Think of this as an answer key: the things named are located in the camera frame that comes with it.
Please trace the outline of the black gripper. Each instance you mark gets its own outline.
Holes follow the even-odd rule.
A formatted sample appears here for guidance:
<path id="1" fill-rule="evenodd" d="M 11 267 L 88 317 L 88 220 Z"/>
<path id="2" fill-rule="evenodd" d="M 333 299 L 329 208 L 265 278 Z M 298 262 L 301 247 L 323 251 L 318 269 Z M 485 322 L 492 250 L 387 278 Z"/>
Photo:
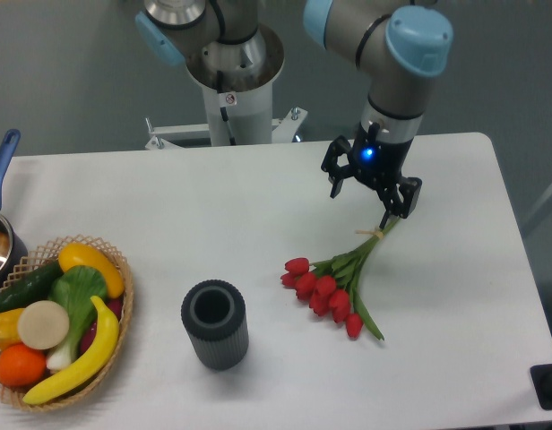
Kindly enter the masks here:
<path id="1" fill-rule="evenodd" d="M 355 177 L 380 196 L 384 205 L 380 229 L 393 217 L 408 218 L 416 208 L 423 185 L 420 178 L 404 177 L 401 173 L 411 143 L 412 140 L 386 142 L 377 122 L 366 130 L 360 126 L 352 147 L 345 137 L 337 137 L 329 144 L 321 165 L 332 185 L 330 197 L 334 199 L 341 192 L 345 179 Z M 349 161 L 344 166 L 339 164 L 342 155 L 348 156 Z"/>

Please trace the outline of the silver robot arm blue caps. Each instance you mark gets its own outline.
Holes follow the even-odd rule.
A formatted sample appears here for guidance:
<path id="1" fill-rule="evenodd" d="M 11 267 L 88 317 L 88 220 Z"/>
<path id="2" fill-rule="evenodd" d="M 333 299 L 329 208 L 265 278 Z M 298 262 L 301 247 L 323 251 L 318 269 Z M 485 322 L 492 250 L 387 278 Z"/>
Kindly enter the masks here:
<path id="1" fill-rule="evenodd" d="M 422 183 L 402 166 L 447 64 L 453 27 L 428 1 L 309 1 L 306 33 L 370 77 L 353 141 L 336 138 L 322 163 L 332 192 L 347 178 L 374 190 L 387 219 L 407 218 Z M 185 65 L 203 91 L 211 143 L 269 143 L 272 85 L 284 64 L 255 1 L 147 1 L 135 25 L 164 63 Z"/>

